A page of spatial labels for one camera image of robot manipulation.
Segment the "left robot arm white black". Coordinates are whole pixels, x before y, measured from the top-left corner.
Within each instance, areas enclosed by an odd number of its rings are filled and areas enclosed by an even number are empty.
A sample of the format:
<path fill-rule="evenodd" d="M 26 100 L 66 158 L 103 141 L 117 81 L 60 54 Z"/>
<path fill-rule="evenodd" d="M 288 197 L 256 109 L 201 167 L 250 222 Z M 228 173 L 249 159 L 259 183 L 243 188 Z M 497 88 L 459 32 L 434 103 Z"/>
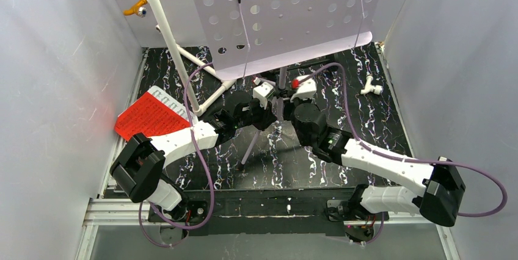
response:
<path fill-rule="evenodd" d="M 272 108 L 266 98 L 237 91 L 219 111 L 191 125 L 186 117 L 145 93 L 120 116 L 123 121 L 115 128 L 126 145 L 109 172 L 133 203 L 149 201 L 171 211 L 183 194 L 163 180 L 163 169 L 196 150 L 225 143 L 240 128 L 268 128 L 277 119 Z"/>

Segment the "lilac perforated music stand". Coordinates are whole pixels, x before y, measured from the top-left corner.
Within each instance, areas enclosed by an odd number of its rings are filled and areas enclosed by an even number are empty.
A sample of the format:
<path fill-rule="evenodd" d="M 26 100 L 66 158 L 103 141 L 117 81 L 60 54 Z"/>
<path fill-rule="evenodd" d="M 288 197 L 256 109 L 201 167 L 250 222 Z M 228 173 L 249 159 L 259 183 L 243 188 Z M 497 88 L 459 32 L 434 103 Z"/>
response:
<path fill-rule="evenodd" d="M 225 81 L 363 46 L 379 0 L 194 0 Z"/>

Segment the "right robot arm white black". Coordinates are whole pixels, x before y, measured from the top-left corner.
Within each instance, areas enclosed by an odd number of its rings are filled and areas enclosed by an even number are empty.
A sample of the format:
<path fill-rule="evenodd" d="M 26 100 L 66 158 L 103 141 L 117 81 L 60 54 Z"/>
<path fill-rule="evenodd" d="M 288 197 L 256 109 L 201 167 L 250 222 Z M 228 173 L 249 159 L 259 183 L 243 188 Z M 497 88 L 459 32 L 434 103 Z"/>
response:
<path fill-rule="evenodd" d="M 311 148 L 317 158 L 396 183 L 356 187 L 349 210 L 420 214 L 436 225 L 454 226 L 466 186 L 450 161 L 419 164 L 408 156 L 357 141 L 350 132 L 328 125 L 326 116 L 310 101 L 295 98 L 284 106 L 283 116 L 293 125 L 299 143 Z"/>

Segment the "red sheet music book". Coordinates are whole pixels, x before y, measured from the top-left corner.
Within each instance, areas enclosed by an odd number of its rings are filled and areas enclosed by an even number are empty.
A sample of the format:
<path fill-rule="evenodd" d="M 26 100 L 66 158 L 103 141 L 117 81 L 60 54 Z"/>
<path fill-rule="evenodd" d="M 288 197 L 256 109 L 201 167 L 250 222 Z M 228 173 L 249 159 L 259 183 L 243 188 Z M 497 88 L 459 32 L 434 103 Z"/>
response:
<path fill-rule="evenodd" d="M 161 136 L 190 125 L 184 104 L 154 85 L 117 117 L 114 131 L 129 141 L 138 133 Z"/>

